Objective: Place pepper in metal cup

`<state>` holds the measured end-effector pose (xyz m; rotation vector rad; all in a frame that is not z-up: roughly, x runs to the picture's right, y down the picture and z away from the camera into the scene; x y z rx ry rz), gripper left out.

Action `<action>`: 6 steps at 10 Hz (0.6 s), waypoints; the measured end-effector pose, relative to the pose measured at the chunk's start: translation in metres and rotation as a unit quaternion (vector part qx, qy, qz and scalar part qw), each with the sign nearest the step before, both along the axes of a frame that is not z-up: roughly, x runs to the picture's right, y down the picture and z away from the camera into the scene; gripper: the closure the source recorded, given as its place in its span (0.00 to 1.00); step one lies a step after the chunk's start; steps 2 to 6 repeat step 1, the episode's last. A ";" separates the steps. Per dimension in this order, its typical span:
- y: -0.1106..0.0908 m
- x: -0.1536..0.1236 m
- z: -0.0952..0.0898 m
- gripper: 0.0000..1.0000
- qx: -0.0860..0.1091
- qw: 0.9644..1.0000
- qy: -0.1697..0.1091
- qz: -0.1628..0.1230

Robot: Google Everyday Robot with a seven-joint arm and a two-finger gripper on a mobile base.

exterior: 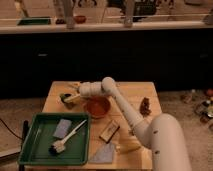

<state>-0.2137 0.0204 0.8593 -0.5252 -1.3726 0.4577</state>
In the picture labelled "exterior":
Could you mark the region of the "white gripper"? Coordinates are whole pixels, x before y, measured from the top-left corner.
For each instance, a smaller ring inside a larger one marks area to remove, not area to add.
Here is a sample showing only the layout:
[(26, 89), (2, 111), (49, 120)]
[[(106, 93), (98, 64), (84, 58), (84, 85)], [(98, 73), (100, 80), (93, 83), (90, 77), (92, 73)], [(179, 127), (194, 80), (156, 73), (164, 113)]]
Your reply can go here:
[[(82, 97), (102, 96), (104, 91), (102, 90), (102, 84), (100, 82), (84, 82), (81, 85), (77, 83), (69, 83), (69, 87), (74, 90), (79, 90)], [(73, 95), (64, 100), (65, 103), (75, 102), (81, 96)]]

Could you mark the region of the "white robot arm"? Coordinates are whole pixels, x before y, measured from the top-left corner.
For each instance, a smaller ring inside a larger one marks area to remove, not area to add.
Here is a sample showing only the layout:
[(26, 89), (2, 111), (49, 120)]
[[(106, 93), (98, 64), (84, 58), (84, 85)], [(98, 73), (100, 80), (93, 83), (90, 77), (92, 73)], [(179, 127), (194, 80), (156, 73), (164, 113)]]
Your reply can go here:
[(192, 171), (182, 128), (169, 114), (146, 120), (128, 102), (120, 83), (111, 77), (77, 86), (82, 98), (111, 96), (142, 146), (152, 151), (153, 171)]

